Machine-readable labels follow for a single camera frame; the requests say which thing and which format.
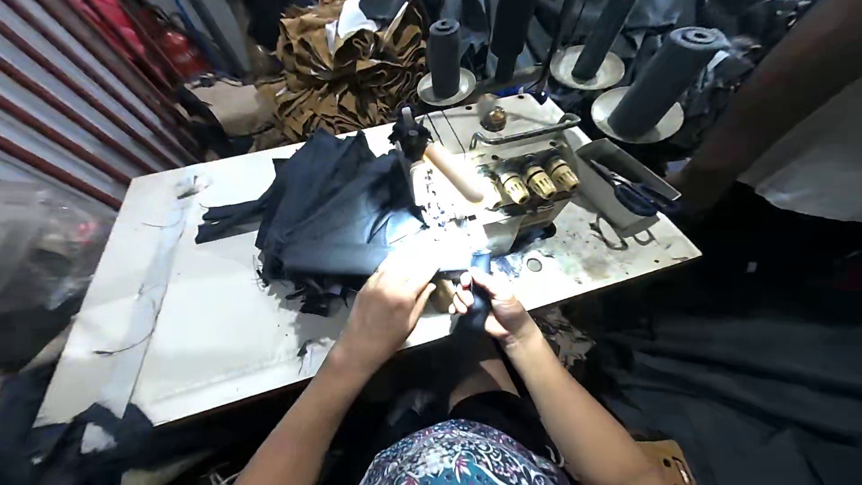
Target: corrugated metal wall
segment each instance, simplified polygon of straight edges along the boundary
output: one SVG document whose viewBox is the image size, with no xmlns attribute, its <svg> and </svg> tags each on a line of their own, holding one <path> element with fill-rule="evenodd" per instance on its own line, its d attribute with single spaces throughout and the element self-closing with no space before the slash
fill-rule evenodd
<svg viewBox="0 0 862 485">
<path fill-rule="evenodd" d="M 0 180 L 118 209 L 131 178 L 193 163 L 158 83 L 66 0 L 0 0 Z"/>
</svg>

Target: spool holder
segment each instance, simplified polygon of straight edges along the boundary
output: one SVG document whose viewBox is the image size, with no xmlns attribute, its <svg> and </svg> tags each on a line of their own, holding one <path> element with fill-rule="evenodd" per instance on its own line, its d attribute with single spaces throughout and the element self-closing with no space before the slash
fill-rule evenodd
<svg viewBox="0 0 862 485">
<path fill-rule="evenodd" d="M 610 128 L 608 118 L 614 112 L 616 106 L 628 92 L 630 86 L 617 87 L 612 90 L 603 92 L 601 96 L 596 98 L 590 109 L 590 115 L 596 126 L 604 132 L 605 135 L 615 138 L 622 142 L 645 144 L 655 143 L 668 138 L 678 132 L 683 126 L 685 114 L 680 103 L 674 103 L 673 106 L 665 113 L 659 122 L 646 133 L 640 136 L 620 136 L 614 129 Z"/>
<path fill-rule="evenodd" d="M 584 51 L 584 46 L 573 46 L 554 53 L 551 59 L 551 75 L 561 84 L 584 91 L 607 89 L 620 82 L 626 73 L 626 66 L 620 56 L 608 51 L 604 56 L 593 79 L 581 80 L 572 77 L 572 69 L 578 62 L 578 57 Z"/>
<path fill-rule="evenodd" d="M 419 80 L 419 85 L 416 87 L 416 93 L 419 94 L 419 99 L 432 106 L 451 106 L 453 104 L 464 101 L 470 93 L 476 89 L 476 76 L 466 70 L 464 67 L 459 69 L 460 80 L 458 82 L 458 92 L 449 98 L 440 99 L 434 95 L 434 85 L 431 81 L 431 72 L 422 76 Z"/>
</svg>

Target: blue scissors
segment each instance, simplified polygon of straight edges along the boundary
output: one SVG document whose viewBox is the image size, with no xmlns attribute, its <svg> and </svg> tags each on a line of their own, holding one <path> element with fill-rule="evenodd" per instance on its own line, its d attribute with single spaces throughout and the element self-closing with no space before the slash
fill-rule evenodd
<svg viewBox="0 0 862 485">
<path fill-rule="evenodd" d="M 671 200 L 648 184 L 632 183 L 620 174 L 611 171 L 606 166 L 592 160 L 587 160 L 590 167 L 614 187 L 614 196 L 620 204 L 633 214 L 643 217 L 656 215 L 659 211 L 672 214 L 679 211 L 679 203 Z"/>
</svg>

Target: brown fabric scraps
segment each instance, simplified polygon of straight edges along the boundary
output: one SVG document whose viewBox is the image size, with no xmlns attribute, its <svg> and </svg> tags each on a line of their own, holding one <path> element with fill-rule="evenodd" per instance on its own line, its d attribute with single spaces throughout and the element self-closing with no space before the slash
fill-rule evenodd
<svg viewBox="0 0 862 485">
<path fill-rule="evenodd" d="M 322 0 L 308 9 L 291 7 L 281 19 L 275 54 L 284 71 L 257 88 L 274 106 L 287 142 L 300 142 L 317 128 L 337 135 L 389 123 L 400 106 L 417 101 L 416 86 L 426 72 L 420 10 L 410 3 L 378 32 L 360 30 L 328 41 L 326 26 L 338 20 L 342 4 Z"/>
</svg>

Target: hand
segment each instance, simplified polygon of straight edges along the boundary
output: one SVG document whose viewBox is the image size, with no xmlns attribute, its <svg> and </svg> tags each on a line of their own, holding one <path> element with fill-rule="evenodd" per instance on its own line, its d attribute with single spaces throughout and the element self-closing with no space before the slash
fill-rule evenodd
<svg viewBox="0 0 862 485">
<path fill-rule="evenodd" d="M 401 348 L 434 290 L 433 259 L 392 253 L 368 278 L 336 344 L 348 366 L 373 373 Z"/>
<path fill-rule="evenodd" d="M 509 346 L 525 341 L 539 331 L 524 305 L 515 298 L 509 283 L 476 268 L 461 275 L 461 288 L 456 290 L 449 312 L 467 313 L 473 304 L 470 285 L 480 285 L 490 295 L 491 313 L 485 321 L 485 331 Z"/>
</svg>

